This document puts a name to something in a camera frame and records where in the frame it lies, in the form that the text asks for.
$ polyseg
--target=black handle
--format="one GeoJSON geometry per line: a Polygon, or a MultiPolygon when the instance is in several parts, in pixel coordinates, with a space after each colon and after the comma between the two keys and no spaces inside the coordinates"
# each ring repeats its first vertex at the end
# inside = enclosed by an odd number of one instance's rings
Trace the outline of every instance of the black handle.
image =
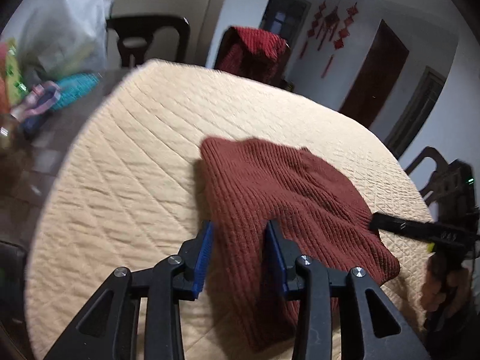
{"type": "Polygon", "coordinates": [[[332,316],[327,269],[309,256],[296,260],[297,273],[305,280],[298,313],[292,360],[332,357],[332,316]]]}
{"type": "Polygon", "coordinates": [[[145,320],[145,360],[183,360],[179,300],[173,277],[184,269],[184,261],[170,256],[153,268],[145,320]]]}
{"type": "Polygon", "coordinates": [[[131,272],[117,268],[71,320],[44,360],[133,360],[140,299],[131,272]]]}
{"type": "Polygon", "coordinates": [[[416,334],[375,281],[352,269],[339,297],[342,360],[429,360],[416,334]]]}

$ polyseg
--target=window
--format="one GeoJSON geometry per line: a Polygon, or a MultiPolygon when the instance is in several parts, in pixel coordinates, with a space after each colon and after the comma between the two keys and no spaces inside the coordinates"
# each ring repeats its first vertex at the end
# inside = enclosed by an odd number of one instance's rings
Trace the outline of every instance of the window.
{"type": "Polygon", "coordinates": [[[396,159],[400,158],[422,128],[442,92],[445,81],[445,77],[431,67],[426,67],[405,111],[385,142],[385,146],[396,159]]]}
{"type": "Polygon", "coordinates": [[[269,0],[260,28],[279,35],[293,48],[309,8],[305,0],[269,0]]]}

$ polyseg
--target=plastic bag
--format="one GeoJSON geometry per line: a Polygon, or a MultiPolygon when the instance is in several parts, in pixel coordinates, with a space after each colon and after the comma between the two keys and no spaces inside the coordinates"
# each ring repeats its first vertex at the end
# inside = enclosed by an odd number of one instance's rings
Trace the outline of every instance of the plastic bag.
{"type": "Polygon", "coordinates": [[[107,66],[106,18],[113,0],[46,0],[18,42],[28,87],[107,66]]]}

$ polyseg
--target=doorway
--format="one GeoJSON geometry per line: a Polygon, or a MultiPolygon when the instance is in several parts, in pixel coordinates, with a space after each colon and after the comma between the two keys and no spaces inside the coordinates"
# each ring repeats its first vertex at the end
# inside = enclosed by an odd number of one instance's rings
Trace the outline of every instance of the doorway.
{"type": "Polygon", "coordinates": [[[260,28],[285,39],[293,49],[310,5],[306,0],[268,0],[260,28]]]}
{"type": "Polygon", "coordinates": [[[408,56],[409,50],[382,20],[339,112],[366,128],[370,127],[397,82],[408,56]]]}
{"type": "Polygon", "coordinates": [[[396,159],[402,156],[427,121],[445,82],[444,76],[430,66],[425,67],[411,100],[385,141],[385,146],[396,159]]]}

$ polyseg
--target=metal screw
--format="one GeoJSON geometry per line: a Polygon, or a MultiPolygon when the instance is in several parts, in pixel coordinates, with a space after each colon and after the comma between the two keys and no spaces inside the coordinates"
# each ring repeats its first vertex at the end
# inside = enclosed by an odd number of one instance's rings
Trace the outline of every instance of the metal screw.
{"type": "Polygon", "coordinates": [[[113,271],[113,274],[117,276],[117,278],[123,278],[123,276],[126,276],[128,272],[128,269],[125,268],[124,266],[119,266],[117,269],[113,271]]]}
{"type": "Polygon", "coordinates": [[[169,264],[176,266],[182,263],[182,258],[178,254],[169,257],[169,264]]]}
{"type": "Polygon", "coordinates": [[[305,254],[303,256],[298,257],[297,260],[303,266],[309,266],[311,264],[311,257],[306,256],[305,254]]]}
{"type": "Polygon", "coordinates": [[[363,278],[367,273],[362,267],[356,266],[355,268],[352,268],[351,271],[357,278],[363,278]]]}

